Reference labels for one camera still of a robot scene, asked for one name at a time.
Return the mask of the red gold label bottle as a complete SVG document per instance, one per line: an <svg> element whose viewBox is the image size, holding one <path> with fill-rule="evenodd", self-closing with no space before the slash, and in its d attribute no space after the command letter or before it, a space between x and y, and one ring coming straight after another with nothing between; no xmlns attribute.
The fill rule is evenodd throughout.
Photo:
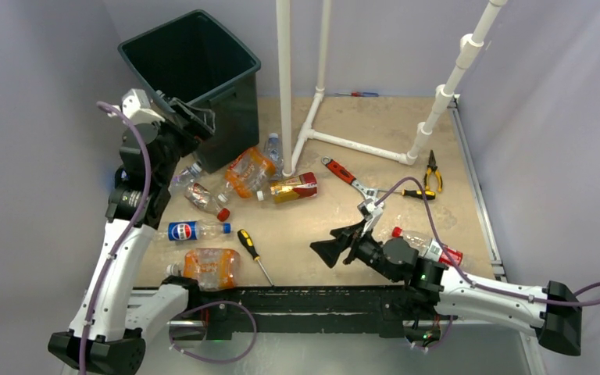
<svg viewBox="0 0 600 375"><path fill-rule="evenodd" d="M318 193L318 183L313 172L303 173L283 180L269 182L255 193L259 202L274 204L311 198Z"/></svg>

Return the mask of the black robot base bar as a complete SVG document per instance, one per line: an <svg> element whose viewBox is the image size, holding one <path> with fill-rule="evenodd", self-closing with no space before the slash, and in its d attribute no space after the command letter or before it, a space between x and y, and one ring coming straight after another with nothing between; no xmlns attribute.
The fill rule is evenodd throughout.
<svg viewBox="0 0 600 375"><path fill-rule="evenodd" d="M209 340L234 333L376 334L403 338L436 316L402 285L236 287L192 291L175 320L195 321Z"/></svg>

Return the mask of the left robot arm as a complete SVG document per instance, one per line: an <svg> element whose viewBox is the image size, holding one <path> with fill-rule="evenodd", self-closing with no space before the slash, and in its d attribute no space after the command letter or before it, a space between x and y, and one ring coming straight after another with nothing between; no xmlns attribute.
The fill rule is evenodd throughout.
<svg viewBox="0 0 600 375"><path fill-rule="evenodd" d="M150 302L128 309L143 256L170 201L179 161L215 133L215 113L181 102L164 116L136 91L119 105L98 108L126 127L121 166L114 176L105 233L95 271L77 314L65 331L51 335L48 351L80 374L134 374L149 339L176 315L195 318L202 299L198 285L168 277Z"/></svg>

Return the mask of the Pepsi bottle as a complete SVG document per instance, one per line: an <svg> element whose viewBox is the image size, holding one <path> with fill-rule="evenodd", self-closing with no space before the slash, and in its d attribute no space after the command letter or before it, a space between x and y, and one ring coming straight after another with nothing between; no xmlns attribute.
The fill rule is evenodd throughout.
<svg viewBox="0 0 600 375"><path fill-rule="evenodd" d="M231 225L210 220L177 221L162 224L155 235L159 241L182 242L218 238L231 233Z"/></svg>

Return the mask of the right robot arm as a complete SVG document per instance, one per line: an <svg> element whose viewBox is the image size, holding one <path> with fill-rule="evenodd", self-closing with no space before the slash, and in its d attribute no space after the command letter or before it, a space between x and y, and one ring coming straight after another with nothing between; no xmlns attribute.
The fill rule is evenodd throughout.
<svg viewBox="0 0 600 375"><path fill-rule="evenodd" d="M484 320L533 334L540 346L562 355L581 354L582 308L577 296L563 283L544 287L508 284L468 273L438 261L436 241L428 246L411 241L401 230L381 242L365 232L364 223L333 229L330 240L315 241L311 249L330 268L342 252L345 263L367 265L392 282L402 282L409 293L407 306L416 317L432 312Z"/></svg>

